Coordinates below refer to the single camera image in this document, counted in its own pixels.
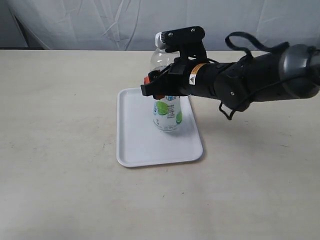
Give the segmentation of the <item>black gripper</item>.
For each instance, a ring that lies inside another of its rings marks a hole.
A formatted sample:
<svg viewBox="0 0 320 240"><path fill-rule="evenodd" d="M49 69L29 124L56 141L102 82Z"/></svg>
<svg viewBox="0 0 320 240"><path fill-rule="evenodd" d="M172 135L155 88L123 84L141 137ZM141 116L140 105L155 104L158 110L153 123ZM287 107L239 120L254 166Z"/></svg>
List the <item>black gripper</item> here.
<svg viewBox="0 0 320 240"><path fill-rule="evenodd" d="M154 99L163 99L164 96L214 98L213 82L219 68L220 63L210 58L183 62L178 57L165 69L149 72L140 86L141 92Z"/></svg>

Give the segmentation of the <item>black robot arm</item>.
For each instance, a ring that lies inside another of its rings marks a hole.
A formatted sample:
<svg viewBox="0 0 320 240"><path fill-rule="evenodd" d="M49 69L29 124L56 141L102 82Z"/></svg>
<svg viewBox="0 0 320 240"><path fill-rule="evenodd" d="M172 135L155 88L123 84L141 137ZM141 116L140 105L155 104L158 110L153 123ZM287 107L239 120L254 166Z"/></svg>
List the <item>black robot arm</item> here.
<svg viewBox="0 0 320 240"><path fill-rule="evenodd" d="M144 96L196 96L220 101L232 112L252 102L308 99L320 91L320 51L296 44L277 53L243 56L237 62L176 60L148 74Z"/></svg>

